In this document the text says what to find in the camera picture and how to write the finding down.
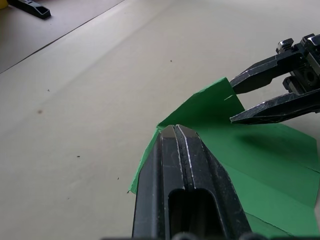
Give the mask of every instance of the gray surface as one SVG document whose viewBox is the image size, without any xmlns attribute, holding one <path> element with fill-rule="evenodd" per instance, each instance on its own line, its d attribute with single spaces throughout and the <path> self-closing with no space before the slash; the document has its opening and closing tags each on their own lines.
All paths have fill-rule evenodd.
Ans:
<svg viewBox="0 0 320 240">
<path fill-rule="evenodd" d="M 14 7 L 0 9 L 0 73 L 123 0 L 39 0 L 42 20 Z"/>
<path fill-rule="evenodd" d="M 317 33 L 319 7 L 126 0 L 0 74 L 0 239 L 130 236 L 127 190 L 157 123 L 280 40 Z M 239 98 L 285 92 L 276 79 Z M 319 118 L 286 124 L 319 139 Z"/>
</svg>

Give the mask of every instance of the black object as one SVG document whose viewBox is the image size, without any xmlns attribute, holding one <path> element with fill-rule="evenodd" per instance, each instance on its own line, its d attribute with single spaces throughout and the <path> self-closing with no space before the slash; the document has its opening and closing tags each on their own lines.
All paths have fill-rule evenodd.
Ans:
<svg viewBox="0 0 320 240">
<path fill-rule="evenodd" d="M 275 56 L 257 62 L 230 82 L 236 94 L 262 88 L 273 78 L 290 73 L 283 86 L 289 93 L 267 100 L 230 118 L 232 123 L 279 123 L 320 111 L 320 34 L 279 42 Z"/>
<path fill-rule="evenodd" d="M 39 3 L 30 0 L 7 0 L 8 4 L 22 11 L 32 14 L 40 19 L 51 16 L 50 10 Z"/>
<path fill-rule="evenodd" d="M 140 171 L 132 237 L 180 232 L 238 239 L 251 228 L 223 166 L 195 131 L 176 125 L 158 135 Z"/>
</svg>

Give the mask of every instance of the folded green paper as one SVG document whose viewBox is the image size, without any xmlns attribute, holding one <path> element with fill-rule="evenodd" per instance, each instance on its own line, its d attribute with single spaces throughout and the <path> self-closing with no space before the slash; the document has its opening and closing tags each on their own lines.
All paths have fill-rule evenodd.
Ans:
<svg viewBox="0 0 320 240">
<path fill-rule="evenodd" d="M 227 170 L 252 231 L 266 237 L 318 236 L 314 214 L 320 168 L 316 140 L 283 124 L 231 124 L 244 110 L 228 80 L 195 93 L 158 124 L 130 186 L 158 133 L 168 125 L 195 130 Z"/>
</svg>

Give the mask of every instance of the green paper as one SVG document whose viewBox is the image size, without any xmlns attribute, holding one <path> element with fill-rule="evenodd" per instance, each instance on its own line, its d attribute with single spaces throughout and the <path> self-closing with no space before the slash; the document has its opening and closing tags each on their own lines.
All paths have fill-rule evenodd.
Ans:
<svg viewBox="0 0 320 240">
<path fill-rule="evenodd" d="M 231 124 L 244 110 L 228 80 L 195 93 L 158 124 L 130 190 L 158 133 L 168 125 L 195 130 L 227 170 L 254 232 L 266 237 L 318 236 L 314 214 L 320 168 L 316 140 L 283 124 Z"/>
</svg>

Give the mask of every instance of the yellow object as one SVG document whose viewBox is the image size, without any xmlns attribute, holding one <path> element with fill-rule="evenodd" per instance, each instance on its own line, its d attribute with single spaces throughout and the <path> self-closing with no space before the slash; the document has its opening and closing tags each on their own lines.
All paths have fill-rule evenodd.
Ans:
<svg viewBox="0 0 320 240">
<path fill-rule="evenodd" d="M 7 0 L 0 0 L 0 9 L 4 9 L 8 6 Z"/>
</svg>

